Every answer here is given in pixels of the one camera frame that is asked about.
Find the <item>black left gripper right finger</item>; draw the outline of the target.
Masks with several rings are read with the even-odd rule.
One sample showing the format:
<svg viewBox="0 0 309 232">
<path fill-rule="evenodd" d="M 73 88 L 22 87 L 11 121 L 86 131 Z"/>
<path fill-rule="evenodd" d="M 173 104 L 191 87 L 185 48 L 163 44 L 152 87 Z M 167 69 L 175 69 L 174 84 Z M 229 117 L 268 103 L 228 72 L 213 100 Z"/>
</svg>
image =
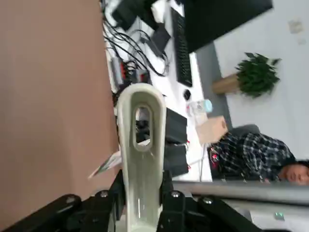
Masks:
<svg viewBox="0 0 309 232">
<path fill-rule="evenodd" d="M 195 200 L 175 190 L 170 171 L 163 172 L 160 188 L 163 206 L 158 232 L 261 232 L 235 209 L 214 196 Z"/>
</svg>

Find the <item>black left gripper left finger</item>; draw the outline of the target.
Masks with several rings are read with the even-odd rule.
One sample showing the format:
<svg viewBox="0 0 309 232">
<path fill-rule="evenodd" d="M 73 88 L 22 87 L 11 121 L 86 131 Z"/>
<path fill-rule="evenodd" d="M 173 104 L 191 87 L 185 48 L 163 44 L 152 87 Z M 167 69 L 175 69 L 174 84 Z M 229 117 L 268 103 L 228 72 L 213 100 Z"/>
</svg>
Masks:
<svg viewBox="0 0 309 232">
<path fill-rule="evenodd" d="M 123 173 L 109 189 L 82 200 L 63 195 L 6 228 L 6 232 L 114 232 L 125 206 Z"/>
</svg>

